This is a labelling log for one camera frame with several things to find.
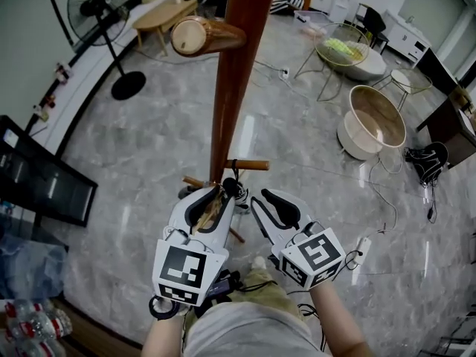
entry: white cabinet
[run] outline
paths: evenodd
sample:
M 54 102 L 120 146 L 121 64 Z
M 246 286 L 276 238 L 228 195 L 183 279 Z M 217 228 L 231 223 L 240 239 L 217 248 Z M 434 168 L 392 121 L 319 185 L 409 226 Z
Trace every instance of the white cabinet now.
M 387 26 L 383 32 L 388 38 L 387 46 L 408 58 L 414 67 L 430 48 L 430 42 L 400 16 L 387 10 L 382 18 Z

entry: wooden dowel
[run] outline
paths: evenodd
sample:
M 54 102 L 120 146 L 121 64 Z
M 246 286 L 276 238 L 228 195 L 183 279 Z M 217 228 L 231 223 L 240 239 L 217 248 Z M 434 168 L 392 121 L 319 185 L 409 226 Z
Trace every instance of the wooden dowel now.
M 232 233 L 241 243 L 245 243 L 245 238 L 240 236 L 234 229 L 230 228 L 230 233 Z
M 227 160 L 225 168 L 231 168 L 233 160 Z M 239 170 L 269 170 L 269 161 L 264 160 L 237 160 L 236 167 Z
M 205 186 L 205 181 L 200 181 L 197 180 L 196 178 L 194 179 L 193 177 L 190 176 L 184 176 L 182 177 L 182 181 L 186 182 L 189 185 L 192 185 L 194 187 L 204 187 Z M 208 182 L 208 186 L 216 185 L 214 182 Z
M 190 177 L 190 176 L 184 176 L 182 181 L 194 187 L 203 187 L 204 185 L 203 181 L 197 180 L 196 178 L 194 179 L 193 177 Z
M 216 53 L 242 47 L 246 43 L 243 30 L 226 22 L 188 16 L 179 20 L 172 31 L 172 46 L 184 57 Z

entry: black bag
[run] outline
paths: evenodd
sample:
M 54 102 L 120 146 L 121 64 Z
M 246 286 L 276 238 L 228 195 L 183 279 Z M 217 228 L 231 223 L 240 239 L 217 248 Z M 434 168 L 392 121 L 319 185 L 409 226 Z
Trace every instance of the black bag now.
M 433 185 L 448 161 L 445 144 L 431 143 L 423 149 L 405 148 L 405 161 L 413 163 L 423 187 Z

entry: wire basket stand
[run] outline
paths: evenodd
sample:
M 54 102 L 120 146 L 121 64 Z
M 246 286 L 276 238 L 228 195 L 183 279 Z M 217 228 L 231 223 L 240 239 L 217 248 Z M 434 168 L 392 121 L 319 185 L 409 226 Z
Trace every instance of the wire basket stand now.
M 332 100 L 339 95 L 342 87 L 342 79 L 339 78 L 339 86 L 337 92 L 329 98 L 321 99 L 326 89 L 330 77 L 334 71 L 344 74 L 345 68 L 358 65 L 363 62 L 369 54 L 369 42 L 367 37 L 352 25 L 343 23 L 331 23 L 324 25 L 317 30 L 313 38 L 313 49 L 309 53 L 304 63 L 297 70 L 294 78 L 308 72 L 324 72 L 325 65 L 329 68 L 326 82 L 318 95 L 318 102 Z M 319 70 L 303 71 L 304 66 L 308 63 L 311 56 L 316 53 L 323 61 L 322 68 Z

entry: wooden stick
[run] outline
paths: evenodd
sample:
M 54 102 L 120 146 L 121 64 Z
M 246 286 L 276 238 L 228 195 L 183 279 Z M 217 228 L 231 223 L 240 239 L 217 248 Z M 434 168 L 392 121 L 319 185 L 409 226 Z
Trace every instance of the wooden stick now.
M 194 179 L 193 177 L 190 177 L 190 176 L 184 176 L 182 181 L 194 187 L 203 187 L 203 185 L 205 184 L 203 181 L 197 180 L 196 178 Z
M 196 178 L 190 177 L 190 176 L 184 176 L 184 177 L 182 177 L 181 180 L 183 182 L 186 182 L 189 185 L 194 186 L 194 187 L 204 187 L 204 185 L 205 185 L 205 181 L 197 180 Z M 208 182 L 208 186 L 212 186 L 212 185 L 216 185 L 216 183 L 215 182 Z
M 225 168 L 231 168 L 233 160 L 227 160 Z M 269 170 L 269 161 L 264 160 L 237 160 L 239 170 Z
M 228 0 L 225 21 L 246 33 L 246 43 L 220 54 L 215 88 L 210 181 L 220 182 L 238 113 L 272 0 Z
M 246 34 L 243 30 L 226 22 L 199 16 L 184 17 L 172 31 L 172 46 L 184 57 L 236 49 L 245 43 Z
M 234 229 L 230 228 L 230 233 L 232 233 L 241 243 L 245 243 L 245 238 L 240 236 Z

